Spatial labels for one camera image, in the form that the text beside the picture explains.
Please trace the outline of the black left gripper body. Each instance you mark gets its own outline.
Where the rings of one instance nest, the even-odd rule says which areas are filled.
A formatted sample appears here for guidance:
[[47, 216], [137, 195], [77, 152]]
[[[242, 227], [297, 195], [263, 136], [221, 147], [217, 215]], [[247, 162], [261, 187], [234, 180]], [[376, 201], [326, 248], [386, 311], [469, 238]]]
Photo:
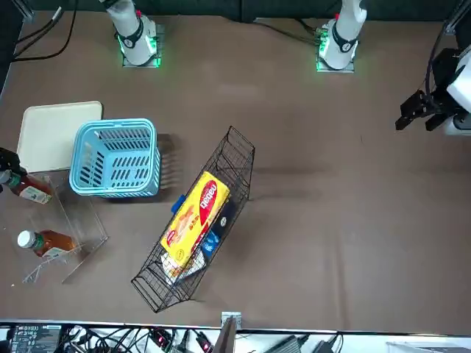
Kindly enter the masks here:
[[456, 101], [447, 92], [447, 87], [455, 77], [459, 56], [458, 49], [445, 48], [432, 60], [425, 84], [426, 116], [451, 113], [458, 108]]

